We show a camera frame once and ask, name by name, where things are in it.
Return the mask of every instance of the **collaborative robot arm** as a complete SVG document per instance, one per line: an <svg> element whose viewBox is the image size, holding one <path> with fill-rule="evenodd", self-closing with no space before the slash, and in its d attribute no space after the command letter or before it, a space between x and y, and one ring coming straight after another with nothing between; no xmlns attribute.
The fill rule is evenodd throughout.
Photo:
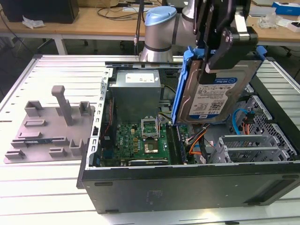
<svg viewBox="0 0 300 225"><path fill-rule="evenodd" d="M248 53L258 37L246 26L250 0L190 0L182 14L157 7L146 15L142 61L172 61L172 45L196 45L184 54L174 123L225 121L260 61Z"/></svg>

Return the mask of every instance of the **connector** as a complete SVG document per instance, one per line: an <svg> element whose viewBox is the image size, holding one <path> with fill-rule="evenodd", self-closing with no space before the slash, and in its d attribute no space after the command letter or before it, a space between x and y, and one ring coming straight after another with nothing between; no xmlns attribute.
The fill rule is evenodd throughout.
<svg viewBox="0 0 300 225"><path fill-rule="evenodd" d="M254 117L255 117L255 113L253 112L248 112L246 114L246 117L243 119L243 122L245 124L254 124Z"/></svg>
<svg viewBox="0 0 300 225"><path fill-rule="evenodd" d="M98 131L99 131L99 128L97 128L96 126L94 126L93 136L97 136L98 135Z"/></svg>

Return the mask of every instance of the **paper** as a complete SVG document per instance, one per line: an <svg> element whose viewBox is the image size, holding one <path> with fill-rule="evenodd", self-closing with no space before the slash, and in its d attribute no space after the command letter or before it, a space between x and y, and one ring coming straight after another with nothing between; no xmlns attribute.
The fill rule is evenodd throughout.
<svg viewBox="0 0 300 225"><path fill-rule="evenodd" d="M26 27L29 27L30 29L33 29L33 28L37 28L37 27L44 27L45 24L43 21L41 20L30 20L30 19L27 19L26 17L23 16L23 21L22 23L26 26Z"/></svg>
<svg viewBox="0 0 300 225"><path fill-rule="evenodd" d="M277 21L276 25L281 26L281 27L287 27L287 25L289 25L291 22L293 22L293 21L282 18L279 21Z"/></svg>
<svg viewBox="0 0 300 225"><path fill-rule="evenodd" d="M154 74L126 74L126 83L154 83Z"/></svg>

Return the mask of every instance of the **sticker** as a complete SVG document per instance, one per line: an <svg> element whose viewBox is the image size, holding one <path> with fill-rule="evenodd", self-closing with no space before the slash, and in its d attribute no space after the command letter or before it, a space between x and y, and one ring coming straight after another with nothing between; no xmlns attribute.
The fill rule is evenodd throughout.
<svg viewBox="0 0 300 225"><path fill-rule="evenodd" d="M206 159L200 155L200 162L202 162L202 164L206 164Z"/></svg>
<svg viewBox="0 0 300 225"><path fill-rule="evenodd" d="M126 83L154 83L154 74L126 74Z"/></svg>
<svg viewBox="0 0 300 225"><path fill-rule="evenodd" d="M209 141L207 145L205 145L206 147L213 147L214 146L214 142L213 141Z"/></svg>
<svg viewBox="0 0 300 225"><path fill-rule="evenodd" d="M25 141L26 144L37 144L38 141Z"/></svg>
<svg viewBox="0 0 300 225"><path fill-rule="evenodd" d="M218 116L228 99L226 92L232 89L237 78L217 78L214 84L200 84L193 100L189 115L193 119L205 119Z"/></svg>

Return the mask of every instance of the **metal table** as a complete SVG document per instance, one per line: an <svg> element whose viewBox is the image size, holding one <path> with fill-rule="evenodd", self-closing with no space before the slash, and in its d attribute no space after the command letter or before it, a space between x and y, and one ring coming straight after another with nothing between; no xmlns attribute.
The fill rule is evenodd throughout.
<svg viewBox="0 0 300 225"><path fill-rule="evenodd" d="M40 100L43 106L55 106L51 96L54 84L66 87L71 105L80 101L96 103L104 70L104 61L136 60L134 56L43 56L33 59L0 104L0 224L85 224L101 225L178 225L240 224L298 225L300 223L300 187L270 206L180 210L143 213L96 213L85 190L76 188L80 161L5 165L2 161L10 141L22 122L28 100ZM279 98L286 91L293 96L288 113L299 119L299 86L276 63L265 61L260 79L270 85ZM279 99L284 107L287 103Z"/></svg>

